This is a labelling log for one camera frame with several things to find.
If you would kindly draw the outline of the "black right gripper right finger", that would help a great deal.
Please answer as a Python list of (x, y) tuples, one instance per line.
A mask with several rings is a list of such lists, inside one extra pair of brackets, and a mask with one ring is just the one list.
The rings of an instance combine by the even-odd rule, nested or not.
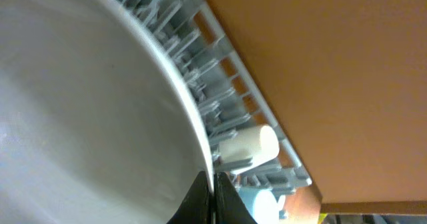
[(226, 173), (215, 174), (214, 194), (216, 224), (256, 224)]

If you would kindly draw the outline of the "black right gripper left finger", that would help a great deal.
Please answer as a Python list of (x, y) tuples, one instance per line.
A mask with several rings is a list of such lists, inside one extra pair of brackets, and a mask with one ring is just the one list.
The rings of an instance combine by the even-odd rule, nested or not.
[(211, 221), (211, 194), (206, 172), (200, 171), (178, 210), (167, 224), (208, 224)]

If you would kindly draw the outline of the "blue plastic cup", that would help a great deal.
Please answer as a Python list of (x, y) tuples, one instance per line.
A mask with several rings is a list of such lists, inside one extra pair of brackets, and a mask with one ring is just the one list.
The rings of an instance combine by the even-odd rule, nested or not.
[(246, 209), (259, 224), (278, 224), (288, 217), (284, 209), (286, 196), (276, 197), (270, 189), (241, 187), (238, 195)]

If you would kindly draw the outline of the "white paper cup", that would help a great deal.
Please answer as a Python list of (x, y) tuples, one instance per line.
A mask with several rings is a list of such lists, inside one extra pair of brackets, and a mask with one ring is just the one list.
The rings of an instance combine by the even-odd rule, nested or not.
[(249, 167), (231, 171), (234, 175), (239, 175), (275, 159), (280, 152), (280, 145), (272, 127), (258, 125), (241, 129), (234, 138), (220, 142), (218, 151), (224, 164), (252, 159)]

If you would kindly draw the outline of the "grey plate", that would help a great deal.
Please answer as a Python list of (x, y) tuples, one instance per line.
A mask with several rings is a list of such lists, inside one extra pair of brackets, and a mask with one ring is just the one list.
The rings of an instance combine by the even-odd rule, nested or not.
[(196, 104), (116, 0), (1, 0), (2, 223), (165, 223), (198, 175)]

